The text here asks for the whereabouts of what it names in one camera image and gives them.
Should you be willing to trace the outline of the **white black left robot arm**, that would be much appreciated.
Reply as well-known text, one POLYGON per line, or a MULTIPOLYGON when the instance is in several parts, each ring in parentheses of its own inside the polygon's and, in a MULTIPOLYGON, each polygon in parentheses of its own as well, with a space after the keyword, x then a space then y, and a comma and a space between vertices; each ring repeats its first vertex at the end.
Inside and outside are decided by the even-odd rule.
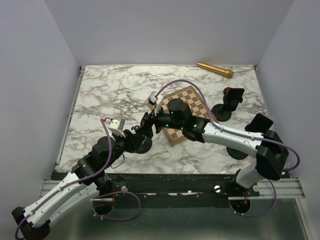
POLYGON ((17 223, 14 237, 43 240, 62 217, 75 207, 97 196, 104 198, 113 191, 105 174, 125 152, 137 153, 148 139, 125 130, 124 136, 101 137, 91 151, 80 158, 71 171, 42 198, 27 207, 16 207, 12 216, 17 223))

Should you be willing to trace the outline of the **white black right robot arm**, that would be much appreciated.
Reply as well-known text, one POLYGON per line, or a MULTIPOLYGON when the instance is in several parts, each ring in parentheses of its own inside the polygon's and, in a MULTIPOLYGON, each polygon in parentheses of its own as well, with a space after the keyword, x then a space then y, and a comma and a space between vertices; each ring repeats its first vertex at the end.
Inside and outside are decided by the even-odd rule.
POLYGON ((163 128, 181 130, 188 140, 223 145, 255 158, 255 163, 236 172, 230 183, 230 191, 241 196, 253 184, 263 180, 277 181, 289 156, 287 147, 275 131, 247 132, 225 127, 192 114, 190 107, 181 99, 171 100, 165 113, 162 108, 146 112, 136 132, 148 138, 163 128))

